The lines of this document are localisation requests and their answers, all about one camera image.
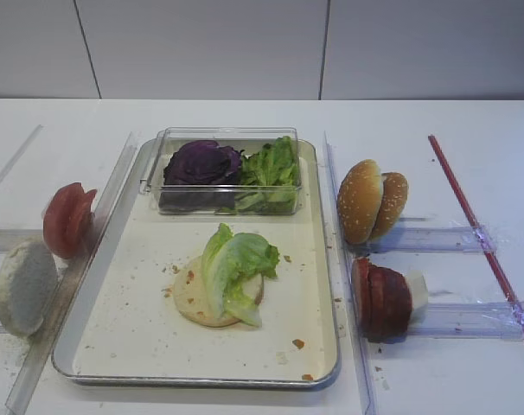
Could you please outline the green lettuce in box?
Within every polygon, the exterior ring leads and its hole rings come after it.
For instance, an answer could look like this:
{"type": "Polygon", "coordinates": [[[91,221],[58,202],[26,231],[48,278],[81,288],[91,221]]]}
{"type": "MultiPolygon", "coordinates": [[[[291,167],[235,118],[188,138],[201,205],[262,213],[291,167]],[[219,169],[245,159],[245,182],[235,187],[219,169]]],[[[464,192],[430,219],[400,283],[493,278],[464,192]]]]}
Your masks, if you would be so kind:
{"type": "Polygon", "coordinates": [[[255,187],[234,197],[233,207],[220,207],[222,213],[290,214],[297,203],[300,183],[297,155],[290,136],[278,137],[249,157],[241,157],[240,185],[255,187]]]}

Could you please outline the green lettuce leaf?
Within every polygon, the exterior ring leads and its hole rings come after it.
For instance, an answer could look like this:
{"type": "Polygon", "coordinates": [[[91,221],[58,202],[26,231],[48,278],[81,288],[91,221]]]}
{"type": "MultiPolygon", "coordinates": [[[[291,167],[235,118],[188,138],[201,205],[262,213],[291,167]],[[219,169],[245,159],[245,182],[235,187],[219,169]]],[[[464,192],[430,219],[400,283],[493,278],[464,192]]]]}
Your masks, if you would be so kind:
{"type": "Polygon", "coordinates": [[[216,317],[228,314],[258,327],[258,306],[242,284],[257,276],[274,279],[279,251],[256,233],[233,233],[221,223],[207,242],[201,256],[201,276],[208,307],[216,317]]]}

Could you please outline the bottom bread slice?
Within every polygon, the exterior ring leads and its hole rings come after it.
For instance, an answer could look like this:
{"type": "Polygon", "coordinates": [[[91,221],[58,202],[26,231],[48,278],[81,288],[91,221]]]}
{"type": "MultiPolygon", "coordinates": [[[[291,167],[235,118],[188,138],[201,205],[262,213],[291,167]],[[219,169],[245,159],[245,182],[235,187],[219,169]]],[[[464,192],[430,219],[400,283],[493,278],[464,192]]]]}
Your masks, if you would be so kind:
{"type": "Polygon", "coordinates": [[[209,306],[201,277],[201,256],[179,271],[173,285],[173,298],[179,312],[193,322],[216,328],[238,322],[260,327],[259,304],[263,296],[264,278],[260,273],[239,277],[224,291],[224,312],[217,316],[209,306]]]}

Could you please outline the red tomato slice stack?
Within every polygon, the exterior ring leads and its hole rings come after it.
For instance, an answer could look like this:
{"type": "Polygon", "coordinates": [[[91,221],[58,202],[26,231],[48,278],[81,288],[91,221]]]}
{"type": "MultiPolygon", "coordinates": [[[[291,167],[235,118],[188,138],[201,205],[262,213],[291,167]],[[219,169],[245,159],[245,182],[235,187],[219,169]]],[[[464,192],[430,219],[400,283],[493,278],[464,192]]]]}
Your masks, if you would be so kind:
{"type": "Polygon", "coordinates": [[[43,217],[43,240],[54,255],[70,259],[76,255],[88,229],[96,189],[84,191],[80,182],[60,188],[43,217]]]}

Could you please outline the purple cabbage leaves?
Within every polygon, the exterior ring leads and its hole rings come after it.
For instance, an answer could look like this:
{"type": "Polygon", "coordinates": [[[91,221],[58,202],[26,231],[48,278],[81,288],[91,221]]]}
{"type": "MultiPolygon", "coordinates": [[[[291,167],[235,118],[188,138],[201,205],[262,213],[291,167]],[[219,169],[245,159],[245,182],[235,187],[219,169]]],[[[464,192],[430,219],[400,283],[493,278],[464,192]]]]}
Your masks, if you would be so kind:
{"type": "MultiPolygon", "coordinates": [[[[163,170],[165,186],[237,185],[240,183],[241,154],[231,146],[220,146],[214,140],[196,140],[175,152],[163,170]]],[[[202,208],[231,208],[231,192],[166,191],[161,193],[159,207],[163,212],[189,212],[202,208]]]]}

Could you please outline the clear plastic salad box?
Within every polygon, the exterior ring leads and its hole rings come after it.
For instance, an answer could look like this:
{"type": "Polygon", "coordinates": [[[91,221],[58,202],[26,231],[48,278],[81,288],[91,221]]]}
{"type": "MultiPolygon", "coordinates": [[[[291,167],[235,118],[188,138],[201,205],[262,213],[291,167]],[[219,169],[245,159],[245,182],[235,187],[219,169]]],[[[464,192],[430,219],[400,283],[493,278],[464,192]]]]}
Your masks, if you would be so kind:
{"type": "Polygon", "coordinates": [[[302,187],[293,127],[170,127],[142,191],[160,214],[294,214],[302,187]]]}

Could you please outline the metal baking tray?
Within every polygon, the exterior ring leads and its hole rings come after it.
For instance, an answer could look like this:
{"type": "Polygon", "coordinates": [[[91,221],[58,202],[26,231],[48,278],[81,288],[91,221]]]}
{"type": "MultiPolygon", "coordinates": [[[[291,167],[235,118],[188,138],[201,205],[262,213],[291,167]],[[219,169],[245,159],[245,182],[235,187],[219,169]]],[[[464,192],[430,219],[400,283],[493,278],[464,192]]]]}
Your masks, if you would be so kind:
{"type": "Polygon", "coordinates": [[[70,380],[100,385],[311,389],[331,382],[340,352],[316,152],[300,141],[300,207],[292,215],[161,215],[140,192],[157,153],[138,152],[52,353],[70,380]],[[262,324],[212,329],[176,309],[175,278],[221,223],[277,247],[262,324]]]}

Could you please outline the front sesame bun half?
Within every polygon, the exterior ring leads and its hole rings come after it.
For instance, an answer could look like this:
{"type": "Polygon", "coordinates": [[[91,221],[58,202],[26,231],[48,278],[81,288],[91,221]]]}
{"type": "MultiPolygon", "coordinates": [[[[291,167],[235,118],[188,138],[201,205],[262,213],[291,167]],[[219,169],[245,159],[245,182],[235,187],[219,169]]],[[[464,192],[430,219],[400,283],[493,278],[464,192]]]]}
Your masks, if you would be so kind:
{"type": "Polygon", "coordinates": [[[337,210],[346,241],[365,242],[373,230],[383,195],[380,167],[373,159],[353,166],[342,180],[337,210]]]}

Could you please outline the sesame bun half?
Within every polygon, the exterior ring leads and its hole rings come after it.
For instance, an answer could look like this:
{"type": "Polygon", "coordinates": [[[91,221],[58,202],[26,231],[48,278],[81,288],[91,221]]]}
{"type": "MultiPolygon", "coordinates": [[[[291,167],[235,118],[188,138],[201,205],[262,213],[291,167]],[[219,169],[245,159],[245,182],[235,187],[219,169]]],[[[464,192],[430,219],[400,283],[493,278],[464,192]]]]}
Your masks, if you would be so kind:
{"type": "Polygon", "coordinates": [[[337,210],[346,241],[365,242],[373,230],[383,195],[380,167],[373,159],[353,166],[342,180],[337,210]]]}
{"type": "Polygon", "coordinates": [[[409,185],[398,172],[383,173],[383,196],[374,227],[369,239],[378,239],[387,234],[396,224],[406,205],[409,185]]]}

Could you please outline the rear sesame bun half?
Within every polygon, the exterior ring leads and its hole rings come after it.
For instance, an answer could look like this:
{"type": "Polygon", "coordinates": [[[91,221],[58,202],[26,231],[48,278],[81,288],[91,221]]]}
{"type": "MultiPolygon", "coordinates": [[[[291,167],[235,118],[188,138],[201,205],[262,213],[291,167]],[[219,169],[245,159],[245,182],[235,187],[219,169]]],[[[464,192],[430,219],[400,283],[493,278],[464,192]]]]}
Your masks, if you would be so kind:
{"type": "Polygon", "coordinates": [[[383,196],[374,227],[369,239],[378,239],[387,234],[396,224],[406,205],[409,185],[398,172],[383,173],[383,196]]]}

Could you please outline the clear bun track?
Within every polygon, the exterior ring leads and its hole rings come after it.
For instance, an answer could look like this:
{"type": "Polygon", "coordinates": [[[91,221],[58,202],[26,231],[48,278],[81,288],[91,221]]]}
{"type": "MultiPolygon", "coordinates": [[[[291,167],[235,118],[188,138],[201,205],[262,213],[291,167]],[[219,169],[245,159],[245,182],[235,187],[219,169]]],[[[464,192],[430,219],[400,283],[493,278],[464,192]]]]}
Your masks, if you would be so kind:
{"type": "MultiPolygon", "coordinates": [[[[490,241],[496,251],[495,242],[491,237],[490,241]]],[[[483,253],[471,227],[394,227],[384,236],[367,242],[363,247],[374,253],[483,253]]]]}

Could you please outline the clear patty track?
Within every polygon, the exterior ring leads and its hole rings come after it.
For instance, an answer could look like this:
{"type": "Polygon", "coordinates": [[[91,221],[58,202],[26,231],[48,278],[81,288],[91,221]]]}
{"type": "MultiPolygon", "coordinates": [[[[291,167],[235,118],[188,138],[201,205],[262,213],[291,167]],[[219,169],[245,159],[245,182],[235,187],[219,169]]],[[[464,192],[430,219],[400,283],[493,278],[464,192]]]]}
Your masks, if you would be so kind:
{"type": "Polygon", "coordinates": [[[524,303],[431,303],[407,335],[524,340],[524,303]]]}

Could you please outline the red plastic strip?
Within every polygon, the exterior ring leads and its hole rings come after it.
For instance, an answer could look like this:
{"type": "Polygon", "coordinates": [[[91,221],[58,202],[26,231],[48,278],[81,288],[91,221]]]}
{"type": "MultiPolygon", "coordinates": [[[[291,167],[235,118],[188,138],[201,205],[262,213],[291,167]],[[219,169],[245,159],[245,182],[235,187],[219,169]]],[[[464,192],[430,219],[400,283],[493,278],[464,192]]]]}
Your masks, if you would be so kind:
{"type": "Polygon", "coordinates": [[[508,300],[508,302],[512,306],[512,310],[513,310],[515,319],[518,322],[518,324],[520,325],[521,330],[524,334],[523,306],[521,305],[521,301],[517,297],[513,287],[511,286],[511,283],[508,280],[506,273],[502,269],[502,266],[498,258],[495,255],[495,248],[492,246],[490,237],[488,236],[484,227],[480,224],[479,220],[477,219],[476,215],[474,214],[455,174],[453,173],[453,170],[451,169],[451,166],[449,165],[438,143],[438,140],[436,139],[434,135],[429,135],[428,140],[451,186],[451,189],[457,198],[457,201],[460,207],[462,208],[463,213],[467,221],[469,222],[470,227],[472,228],[473,234],[475,235],[476,240],[479,242],[482,248],[483,254],[489,263],[489,267],[491,271],[493,272],[495,279],[497,283],[499,284],[504,297],[508,300]]]}

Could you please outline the clear rail beside tray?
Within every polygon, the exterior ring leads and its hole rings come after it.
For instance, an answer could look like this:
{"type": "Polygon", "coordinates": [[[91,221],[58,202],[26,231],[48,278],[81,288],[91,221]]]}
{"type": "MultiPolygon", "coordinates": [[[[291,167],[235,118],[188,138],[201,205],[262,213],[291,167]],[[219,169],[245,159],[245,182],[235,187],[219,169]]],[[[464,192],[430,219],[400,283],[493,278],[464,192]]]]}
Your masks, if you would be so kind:
{"type": "Polygon", "coordinates": [[[355,361],[355,371],[359,387],[361,402],[361,413],[376,414],[374,404],[374,385],[367,361],[367,344],[365,339],[360,336],[357,316],[357,302],[352,290],[351,271],[352,258],[343,238],[342,225],[337,211],[337,195],[339,190],[338,180],[335,172],[335,162],[333,158],[332,145],[328,140],[327,133],[323,133],[323,155],[325,158],[326,174],[329,187],[329,198],[333,228],[335,230],[335,245],[341,269],[342,288],[345,296],[345,310],[347,314],[348,332],[350,343],[353,349],[355,361]]]}
{"type": "Polygon", "coordinates": [[[137,137],[130,132],[94,211],[80,254],[64,271],[42,327],[32,336],[28,354],[5,402],[8,414],[24,414],[42,375],[54,342],[60,333],[73,298],[92,264],[112,210],[137,151],[137,137]]]}

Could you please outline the clear far left rail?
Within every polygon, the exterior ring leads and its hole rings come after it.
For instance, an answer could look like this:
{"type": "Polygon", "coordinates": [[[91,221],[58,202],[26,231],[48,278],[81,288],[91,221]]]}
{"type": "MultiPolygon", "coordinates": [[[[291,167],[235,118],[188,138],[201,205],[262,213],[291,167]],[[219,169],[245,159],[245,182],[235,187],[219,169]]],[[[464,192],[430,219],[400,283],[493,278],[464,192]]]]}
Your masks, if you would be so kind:
{"type": "Polygon", "coordinates": [[[29,146],[37,139],[39,134],[42,132],[44,126],[38,124],[28,135],[28,137],[22,142],[15,153],[7,161],[7,163],[0,170],[0,184],[3,182],[9,172],[15,167],[16,163],[25,154],[29,146]]]}

